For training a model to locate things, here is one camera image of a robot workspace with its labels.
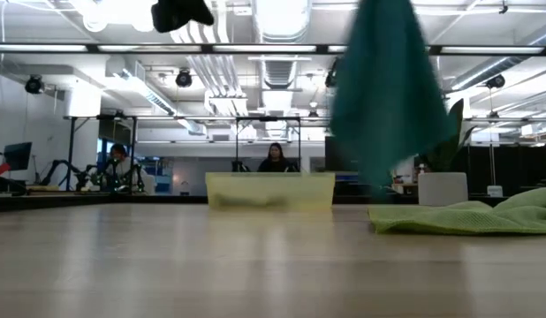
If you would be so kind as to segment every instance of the wooden table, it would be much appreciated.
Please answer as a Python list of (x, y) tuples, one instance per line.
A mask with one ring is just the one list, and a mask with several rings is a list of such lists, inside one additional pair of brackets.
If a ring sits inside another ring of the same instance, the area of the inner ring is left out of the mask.
[(365, 211), (0, 213), (0, 317), (546, 317), (546, 236), (379, 236)]

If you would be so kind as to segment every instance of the yellow plastic bin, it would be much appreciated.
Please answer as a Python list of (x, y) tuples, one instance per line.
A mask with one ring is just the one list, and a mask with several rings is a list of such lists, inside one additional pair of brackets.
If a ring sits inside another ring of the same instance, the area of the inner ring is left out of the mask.
[(331, 211), (334, 173), (209, 172), (206, 187), (212, 209)]

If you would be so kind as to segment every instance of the white ceiling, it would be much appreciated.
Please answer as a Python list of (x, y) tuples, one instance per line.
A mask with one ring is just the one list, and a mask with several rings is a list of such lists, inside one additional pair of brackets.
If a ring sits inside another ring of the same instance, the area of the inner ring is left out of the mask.
[[(48, 8), (40, 0), (19, 0), (33, 6)], [(461, 11), (474, 0), (412, 0), (419, 10)], [(249, 1), (228, 1), (228, 5), (243, 7)], [(352, 4), (350, 0), (313, 0), (316, 9), (313, 10), (310, 26), (307, 33), (308, 43), (345, 43), (348, 26), (353, 22), (354, 11), (321, 10), (326, 4)], [(474, 8), (477, 10), (500, 9), (500, 0), (481, 0)], [(429, 16), (420, 15), (420, 22), (427, 41), (435, 40), (433, 44), (515, 44), (530, 35), (535, 30), (546, 25), (546, 13), (515, 13), (511, 9), (544, 9), (546, 0), (509, 0), (510, 10), (506, 14), (479, 14), (466, 15), (459, 19), (457, 16)], [(0, 0), (0, 12), (3, 1)], [(70, 8), (57, 2), (61, 7)], [(233, 42), (255, 42), (254, 26), (251, 16), (239, 16), (229, 12), (227, 28)], [(142, 33), (127, 25), (108, 25), (99, 33), (84, 32), (82, 17), (77, 12), (64, 12), (64, 16), (52, 11), (37, 11), (19, 4), (8, 4), (4, 14), (5, 40), (7, 42), (90, 42), (91, 39), (99, 42), (138, 43), (138, 42), (172, 42), (168, 34), (156, 32)], [(0, 14), (0, 41), (2, 40), (2, 23)], [(7, 68), (17, 67), (16, 64), (68, 64), (79, 69), (87, 76), (103, 83), (108, 88), (103, 99), (104, 105), (130, 109), (134, 113), (149, 113), (151, 105), (140, 95), (115, 87), (110, 79), (103, 79), (103, 66), (108, 57), (90, 56), (8, 56)], [(185, 57), (182, 56), (135, 56), (129, 57), (139, 60), (148, 70), (148, 80), (156, 85), (170, 100), (177, 102), (178, 107), (191, 115), (206, 115), (201, 103), (205, 89), (197, 84), (190, 88), (178, 88), (174, 84), (172, 74), (177, 74), (178, 68), (188, 67)], [(328, 98), (326, 89), (322, 85), (323, 75), (330, 67), (333, 57), (312, 57), (309, 62), (299, 62), (299, 79), (297, 87), (302, 92), (295, 93), (292, 100), (294, 108), (307, 110), (311, 101), (318, 102), (319, 107), (327, 107)], [(439, 75), (445, 83), (468, 72), (476, 65), (487, 60), (486, 57), (441, 57)], [(248, 96), (248, 108), (255, 109), (260, 104), (259, 85), (255, 80), (259, 74), (256, 62), (247, 60), (247, 57), (236, 56), (235, 65), (240, 77), (244, 92)], [(506, 87), (523, 79), (546, 70), (546, 57), (537, 57), (515, 66), (503, 73), (507, 80)], [(159, 80), (159, 74), (169, 74), (167, 83)], [(310, 80), (307, 74), (314, 74), (317, 78)], [(526, 85), (506, 89), (492, 98), (493, 107), (511, 102), (521, 101), (531, 95), (546, 90), (546, 75), (531, 80)], [(489, 112), (491, 101), (484, 99), (489, 92), (475, 89), (472, 91), (472, 112), (474, 115), (483, 115)], [(530, 105), (529, 108), (515, 110), (512, 116), (526, 116), (537, 110), (546, 110), (546, 101)]]

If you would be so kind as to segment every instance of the folded cloth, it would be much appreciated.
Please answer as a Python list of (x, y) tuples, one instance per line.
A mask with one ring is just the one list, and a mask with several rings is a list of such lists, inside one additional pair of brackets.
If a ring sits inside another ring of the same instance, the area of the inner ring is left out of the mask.
[(377, 233), (546, 234), (546, 188), (514, 195), (494, 208), (469, 201), (442, 208), (370, 206), (368, 213)]
[(447, 116), (409, 0), (363, 0), (337, 64), (331, 132), (371, 184), (410, 155), (447, 140)]

